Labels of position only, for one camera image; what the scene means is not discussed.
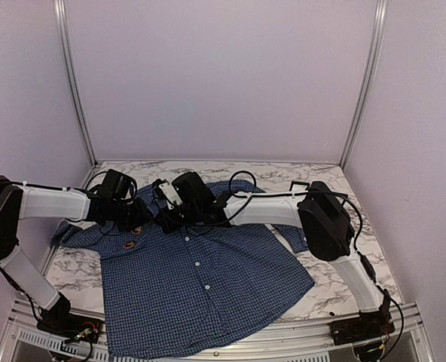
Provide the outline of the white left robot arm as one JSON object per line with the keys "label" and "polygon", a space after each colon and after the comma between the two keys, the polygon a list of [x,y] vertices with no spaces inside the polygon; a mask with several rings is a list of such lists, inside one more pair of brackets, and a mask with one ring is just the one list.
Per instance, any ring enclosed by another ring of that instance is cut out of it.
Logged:
{"label": "white left robot arm", "polygon": [[28,256],[25,241],[30,226],[40,226],[48,237],[59,221],[112,224],[131,232],[151,221],[152,215],[136,197],[135,180],[116,170],[106,172],[103,181],[90,188],[43,186],[14,181],[0,175],[0,271],[43,311],[47,322],[60,335],[77,329],[69,300],[47,280]]}

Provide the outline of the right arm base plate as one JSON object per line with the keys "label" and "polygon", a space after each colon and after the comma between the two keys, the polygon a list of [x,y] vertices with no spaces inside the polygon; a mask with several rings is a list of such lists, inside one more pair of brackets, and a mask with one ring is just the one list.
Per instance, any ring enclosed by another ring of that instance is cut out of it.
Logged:
{"label": "right arm base plate", "polygon": [[334,344],[361,342],[393,333],[396,329],[389,307],[390,300],[385,298],[377,311],[360,311],[357,317],[331,322],[329,327]]}

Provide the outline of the blue checked button shirt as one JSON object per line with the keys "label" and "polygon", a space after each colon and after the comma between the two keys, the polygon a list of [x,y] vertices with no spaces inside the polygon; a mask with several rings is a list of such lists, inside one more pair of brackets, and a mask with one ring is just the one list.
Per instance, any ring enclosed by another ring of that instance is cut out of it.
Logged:
{"label": "blue checked button shirt", "polygon": [[[99,254],[106,331],[118,354],[187,354],[246,338],[280,318],[314,286],[297,260],[295,227],[262,224],[180,229],[149,223],[140,235],[112,222],[61,222],[52,240]],[[133,249],[123,245],[134,241]]]}

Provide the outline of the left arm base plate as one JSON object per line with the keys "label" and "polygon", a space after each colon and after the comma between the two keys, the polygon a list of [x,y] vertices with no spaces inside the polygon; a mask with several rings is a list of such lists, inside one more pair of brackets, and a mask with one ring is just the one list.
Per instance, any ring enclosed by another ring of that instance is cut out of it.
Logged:
{"label": "left arm base plate", "polygon": [[98,342],[103,321],[78,314],[66,313],[59,316],[45,314],[39,318],[39,330],[65,337],[70,342],[83,340],[92,343]]}

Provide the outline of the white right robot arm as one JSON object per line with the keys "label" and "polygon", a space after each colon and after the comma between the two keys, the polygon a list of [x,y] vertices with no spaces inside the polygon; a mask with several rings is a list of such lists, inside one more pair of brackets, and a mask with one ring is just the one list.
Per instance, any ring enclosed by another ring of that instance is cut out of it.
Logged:
{"label": "white right robot arm", "polygon": [[372,337],[384,325],[389,297],[380,290],[373,266],[358,251],[360,231],[353,228],[346,209],[350,200],[324,182],[304,183],[304,190],[243,192],[228,189],[214,195],[195,172],[173,182],[157,180],[154,196],[166,203],[157,215],[165,232],[178,227],[271,224],[301,229],[311,254],[328,262],[356,300],[355,331]]}

